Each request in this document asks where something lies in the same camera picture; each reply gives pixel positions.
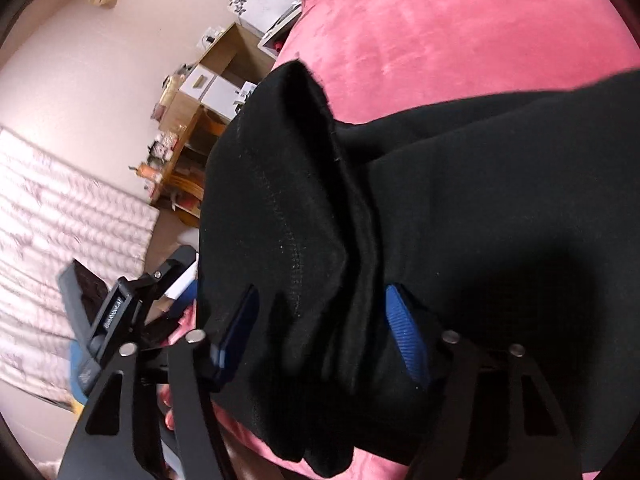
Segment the person's left hand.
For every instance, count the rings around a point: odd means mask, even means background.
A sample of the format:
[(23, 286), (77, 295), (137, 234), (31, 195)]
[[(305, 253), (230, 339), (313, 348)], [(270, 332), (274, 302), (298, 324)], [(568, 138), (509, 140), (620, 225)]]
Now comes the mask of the person's left hand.
[[(168, 338), (168, 344), (172, 346), (175, 344), (180, 338), (182, 338), (186, 333), (189, 333), (190, 330), (194, 330), (196, 326), (196, 301), (193, 301), (190, 307), (187, 307), (183, 312), (182, 317), (179, 320), (179, 326), (176, 330), (174, 330)], [(158, 394), (158, 398), (160, 402), (162, 402), (165, 408), (168, 408), (168, 412), (164, 415), (164, 423), (165, 426), (169, 430), (175, 429), (175, 417), (174, 411), (172, 410), (172, 396), (170, 387), (168, 385), (162, 385), (160, 388), (160, 393)]]

